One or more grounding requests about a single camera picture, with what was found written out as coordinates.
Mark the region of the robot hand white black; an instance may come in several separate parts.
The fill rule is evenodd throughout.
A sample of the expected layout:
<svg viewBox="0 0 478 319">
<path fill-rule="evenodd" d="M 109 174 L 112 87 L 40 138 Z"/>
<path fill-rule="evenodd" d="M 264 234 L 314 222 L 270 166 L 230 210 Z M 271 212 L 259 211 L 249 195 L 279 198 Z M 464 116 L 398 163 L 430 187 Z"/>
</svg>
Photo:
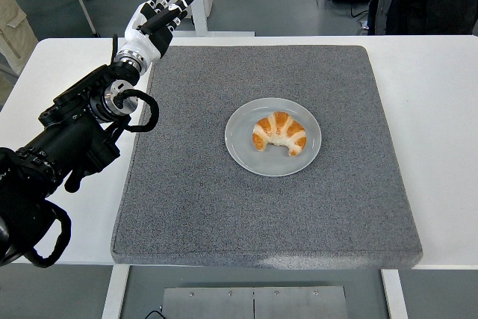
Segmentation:
<svg viewBox="0 0 478 319">
<path fill-rule="evenodd" d="M 125 29 L 125 44 L 117 58 L 133 55 L 144 62 L 144 69 L 162 58 L 173 39 L 173 32 L 195 0 L 146 0 L 141 3 Z"/>
</svg>

